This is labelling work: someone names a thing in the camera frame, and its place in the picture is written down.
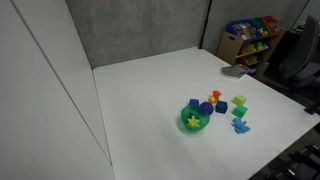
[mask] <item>wooden shelf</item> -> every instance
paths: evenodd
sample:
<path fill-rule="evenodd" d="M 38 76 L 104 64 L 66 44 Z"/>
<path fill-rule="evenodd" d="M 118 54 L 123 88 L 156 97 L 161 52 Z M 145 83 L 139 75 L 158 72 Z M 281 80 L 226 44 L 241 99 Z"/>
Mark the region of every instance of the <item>wooden shelf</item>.
<path fill-rule="evenodd" d="M 269 48 L 266 48 L 266 49 L 260 50 L 260 51 L 251 52 L 251 53 L 241 54 L 241 55 L 236 56 L 236 59 L 242 58 L 242 57 L 246 57 L 246 56 L 249 56 L 249 55 L 253 55 L 253 54 L 256 54 L 256 53 L 259 53 L 259 52 L 263 52 L 263 51 L 266 51 L 268 49 Z"/>

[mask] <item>yellow toy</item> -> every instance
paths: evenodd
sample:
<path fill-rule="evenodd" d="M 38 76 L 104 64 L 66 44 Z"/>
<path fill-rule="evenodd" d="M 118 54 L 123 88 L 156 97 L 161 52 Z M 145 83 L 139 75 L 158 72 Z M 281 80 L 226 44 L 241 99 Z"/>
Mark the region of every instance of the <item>yellow toy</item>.
<path fill-rule="evenodd" d="M 200 127 L 199 122 L 200 121 L 198 119 L 196 119 L 195 116 L 192 116 L 191 119 L 188 119 L 188 124 L 191 127 Z"/>
<path fill-rule="evenodd" d="M 209 101 L 209 103 L 214 104 L 216 101 L 216 98 L 214 98 L 213 96 L 210 96 L 208 101 Z"/>

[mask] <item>white panel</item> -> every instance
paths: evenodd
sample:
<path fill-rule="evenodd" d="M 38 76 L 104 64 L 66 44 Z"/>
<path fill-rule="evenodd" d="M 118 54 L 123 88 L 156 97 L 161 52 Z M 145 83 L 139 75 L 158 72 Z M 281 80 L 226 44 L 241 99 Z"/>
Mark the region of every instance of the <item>white panel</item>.
<path fill-rule="evenodd" d="M 255 79 L 224 77 L 227 64 L 190 48 L 94 70 L 117 180 L 248 179 L 320 120 Z M 180 112 L 213 90 L 228 102 L 208 126 L 190 133 Z M 231 126 L 234 96 L 248 98 L 251 131 Z"/>
<path fill-rule="evenodd" d="M 92 70 L 66 2 L 64 0 L 14 0 L 14 2 L 109 157 Z"/>
<path fill-rule="evenodd" d="M 9 0 L 0 1 L 0 179 L 114 180 Z"/>
<path fill-rule="evenodd" d="M 310 0 L 307 4 L 306 8 L 303 10 L 301 15 L 299 16 L 296 24 L 293 28 L 297 28 L 302 22 L 306 22 L 308 15 L 313 16 L 318 21 L 320 21 L 320 1 L 319 0 Z"/>

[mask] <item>floor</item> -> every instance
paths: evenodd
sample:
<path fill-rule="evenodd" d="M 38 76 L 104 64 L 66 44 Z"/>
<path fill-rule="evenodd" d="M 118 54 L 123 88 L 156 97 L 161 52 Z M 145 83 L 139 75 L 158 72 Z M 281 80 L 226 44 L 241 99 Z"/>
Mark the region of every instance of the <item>floor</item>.
<path fill-rule="evenodd" d="M 288 94 L 286 94 L 285 92 L 281 92 L 281 91 L 279 91 L 279 92 L 284 94 L 285 96 L 289 97 Z M 309 96 L 308 98 L 306 98 L 305 96 L 302 96 L 302 95 L 290 96 L 290 98 L 293 99 L 294 101 L 298 102 L 299 104 L 302 104 L 304 106 L 309 106 L 312 104 L 312 101 L 310 99 L 312 99 L 313 97 L 312 96 L 310 97 L 309 92 L 305 92 L 305 93 L 308 94 L 307 95 L 307 96 Z M 294 144 L 292 144 L 285 151 L 283 151 L 277 158 L 281 158 L 282 160 L 287 161 L 290 159 L 288 157 L 289 153 L 294 152 L 294 151 L 301 152 L 305 149 L 304 146 L 309 145 L 311 143 L 313 143 L 315 145 L 320 145 L 320 133 L 317 132 L 315 129 L 311 129 L 310 131 L 308 131 L 304 136 L 302 136 Z M 266 165 L 260 171 L 258 171 L 254 176 L 252 176 L 251 179 L 252 180 L 264 179 L 264 177 L 266 175 L 270 174 L 270 170 L 268 168 L 268 165 Z"/>

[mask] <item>chair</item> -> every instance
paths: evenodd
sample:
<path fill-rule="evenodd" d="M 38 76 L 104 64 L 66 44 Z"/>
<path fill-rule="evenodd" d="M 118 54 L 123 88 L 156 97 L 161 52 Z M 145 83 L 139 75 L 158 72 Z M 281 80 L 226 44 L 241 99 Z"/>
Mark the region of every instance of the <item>chair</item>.
<path fill-rule="evenodd" d="M 295 47 L 276 71 L 265 75 L 266 84 L 289 93 L 300 94 L 299 92 L 307 86 L 319 92 L 320 64 L 311 62 L 318 45 L 319 33 L 319 22 L 312 16 L 308 16 Z"/>

